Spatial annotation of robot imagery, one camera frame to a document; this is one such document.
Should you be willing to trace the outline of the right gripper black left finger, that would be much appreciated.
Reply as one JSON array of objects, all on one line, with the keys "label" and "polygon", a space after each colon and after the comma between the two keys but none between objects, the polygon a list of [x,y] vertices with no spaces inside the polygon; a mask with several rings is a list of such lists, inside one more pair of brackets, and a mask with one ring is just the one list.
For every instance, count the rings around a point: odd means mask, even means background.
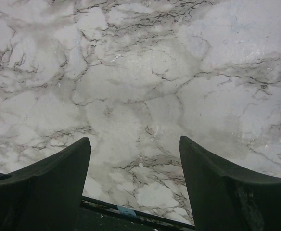
[{"label": "right gripper black left finger", "polygon": [[0,231],[72,231],[91,154],[84,137],[17,171],[0,173]]}]

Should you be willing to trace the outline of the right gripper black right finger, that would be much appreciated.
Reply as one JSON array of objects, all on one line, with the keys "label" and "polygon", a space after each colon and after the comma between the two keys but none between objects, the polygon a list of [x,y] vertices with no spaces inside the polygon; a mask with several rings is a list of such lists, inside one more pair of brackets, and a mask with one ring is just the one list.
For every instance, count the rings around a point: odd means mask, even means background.
[{"label": "right gripper black right finger", "polygon": [[281,178],[239,166],[186,136],[179,152],[198,231],[281,231]]}]

